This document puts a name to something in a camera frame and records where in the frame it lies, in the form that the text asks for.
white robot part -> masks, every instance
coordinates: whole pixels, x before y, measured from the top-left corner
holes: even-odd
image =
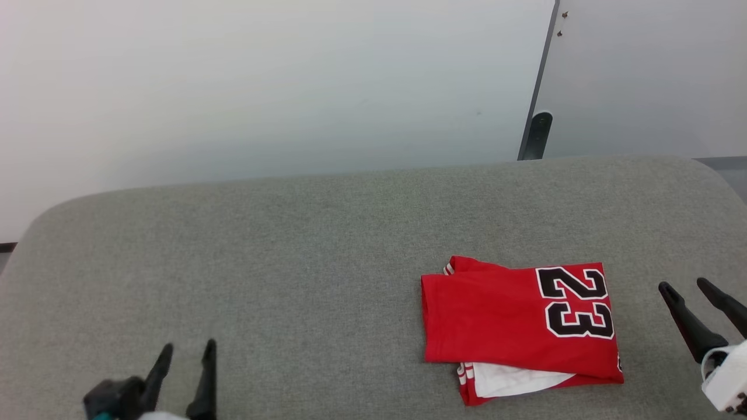
[[[138,420],[187,420],[176,414],[166,413],[165,411],[152,411],[145,413]]]
[[[701,388],[711,404],[718,411],[735,411],[747,398],[747,341],[708,351],[701,374]]]

basketball jersey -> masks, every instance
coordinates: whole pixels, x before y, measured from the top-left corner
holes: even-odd
[[[421,279],[426,360],[473,361],[457,369],[465,404],[622,383],[600,263],[510,270],[454,256],[444,274]]]

white fabric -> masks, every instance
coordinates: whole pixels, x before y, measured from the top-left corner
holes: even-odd
[[[472,370],[475,394],[484,398],[541,391],[560,385],[574,376],[562,372],[534,371],[493,363],[473,363]]]

red jersey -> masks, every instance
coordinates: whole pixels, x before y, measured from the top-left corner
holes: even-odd
[[[601,263],[510,270],[455,256],[444,273],[421,279],[426,361],[470,361],[457,371],[467,405],[623,382]]]

gray upholstery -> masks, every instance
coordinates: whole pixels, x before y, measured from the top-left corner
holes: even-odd
[[[512,267],[602,261],[626,383],[464,408],[423,362],[419,276],[451,254]],[[85,197],[46,212],[0,277],[0,410],[80,419],[105,377],[176,346],[183,413],[218,342],[227,419],[717,419],[659,294],[747,302],[747,207],[679,158],[569,158],[259,179]]]

